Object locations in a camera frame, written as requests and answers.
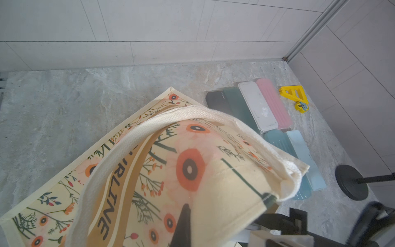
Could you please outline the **light teal pencil case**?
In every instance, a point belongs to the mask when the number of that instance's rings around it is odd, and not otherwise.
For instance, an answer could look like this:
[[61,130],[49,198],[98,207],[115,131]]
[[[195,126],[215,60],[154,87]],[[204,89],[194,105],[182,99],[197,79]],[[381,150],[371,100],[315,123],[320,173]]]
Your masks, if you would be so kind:
[[263,138],[268,143],[281,150],[281,154],[284,155],[286,158],[291,159],[291,161],[295,163],[295,166],[302,173],[300,187],[298,192],[293,197],[293,200],[301,201],[310,198],[312,195],[312,187],[307,179],[307,172],[309,170],[309,166],[298,158],[295,148],[293,147],[287,134],[280,130],[271,130],[264,134]]

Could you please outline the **pink pencil case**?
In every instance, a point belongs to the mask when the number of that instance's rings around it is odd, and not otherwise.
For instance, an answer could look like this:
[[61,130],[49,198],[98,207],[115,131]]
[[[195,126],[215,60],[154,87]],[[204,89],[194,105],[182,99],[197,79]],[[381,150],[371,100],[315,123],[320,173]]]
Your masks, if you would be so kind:
[[278,89],[274,87],[269,79],[258,79],[256,84],[278,122],[278,129],[285,130],[290,128],[293,121],[280,98]]

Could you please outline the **white grey pencil case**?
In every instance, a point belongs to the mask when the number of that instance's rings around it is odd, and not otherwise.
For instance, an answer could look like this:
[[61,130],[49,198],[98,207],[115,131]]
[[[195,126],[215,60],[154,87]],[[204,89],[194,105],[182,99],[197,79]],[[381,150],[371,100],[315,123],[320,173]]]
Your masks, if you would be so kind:
[[261,134],[278,128],[278,122],[257,83],[241,82],[238,88]]

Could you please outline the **dark green pencil case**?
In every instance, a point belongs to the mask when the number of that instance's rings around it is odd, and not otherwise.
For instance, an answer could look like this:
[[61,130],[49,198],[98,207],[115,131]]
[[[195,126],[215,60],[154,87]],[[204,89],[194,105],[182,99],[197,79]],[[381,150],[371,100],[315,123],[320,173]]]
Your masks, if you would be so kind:
[[226,100],[233,112],[235,118],[252,128],[256,133],[260,134],[257,124],[237,87],[229,87],[223,90]]

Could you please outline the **black pencil case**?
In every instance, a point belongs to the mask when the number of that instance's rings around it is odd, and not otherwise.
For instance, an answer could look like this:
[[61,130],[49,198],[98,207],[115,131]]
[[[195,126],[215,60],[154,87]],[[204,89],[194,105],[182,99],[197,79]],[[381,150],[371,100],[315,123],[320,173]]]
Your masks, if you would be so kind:
[[205,99],[210,109],[217,110],[231,116],[234,115],[223,91],[208,92]]

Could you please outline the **pale blue pencil case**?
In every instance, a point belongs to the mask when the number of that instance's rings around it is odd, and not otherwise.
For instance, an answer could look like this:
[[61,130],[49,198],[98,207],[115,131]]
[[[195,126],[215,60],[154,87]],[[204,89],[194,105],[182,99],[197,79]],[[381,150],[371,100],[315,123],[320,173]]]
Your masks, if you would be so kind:
[[304,141],[302,134],[298,130],[286,132],[299,160],[309,165],[309,170],[305,174],[313,191],[319,191],[327,188],[326,182],[313,160],[310,150]]

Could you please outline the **floral canvas tote bag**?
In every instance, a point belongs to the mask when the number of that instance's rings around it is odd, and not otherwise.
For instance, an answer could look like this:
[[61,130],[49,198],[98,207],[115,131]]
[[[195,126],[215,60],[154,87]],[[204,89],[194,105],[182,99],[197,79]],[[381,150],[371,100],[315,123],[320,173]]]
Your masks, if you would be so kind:
[[302,173],[242,121],[169,88],[1,218],[12,247],[221,247]]

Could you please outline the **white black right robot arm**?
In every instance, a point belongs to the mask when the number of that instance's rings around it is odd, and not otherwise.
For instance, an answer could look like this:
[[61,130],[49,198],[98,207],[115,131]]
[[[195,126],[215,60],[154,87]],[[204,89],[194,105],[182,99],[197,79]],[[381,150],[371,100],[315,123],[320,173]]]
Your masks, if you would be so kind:
[[281,235],[309,235],[316,247],[393,247],[395,245],[395,210],[380,202],[365,206],[311,205],[305,208],[281,207],[266,212],[252,223],[259,229],[278,230]]

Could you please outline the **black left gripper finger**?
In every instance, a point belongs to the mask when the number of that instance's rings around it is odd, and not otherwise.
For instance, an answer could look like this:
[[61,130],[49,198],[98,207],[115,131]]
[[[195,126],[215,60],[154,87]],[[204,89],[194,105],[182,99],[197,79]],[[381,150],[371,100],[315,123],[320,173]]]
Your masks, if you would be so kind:
[[175,247],[191,247],[190,214],[190,206],[188,204],[184,204],[174,232]]

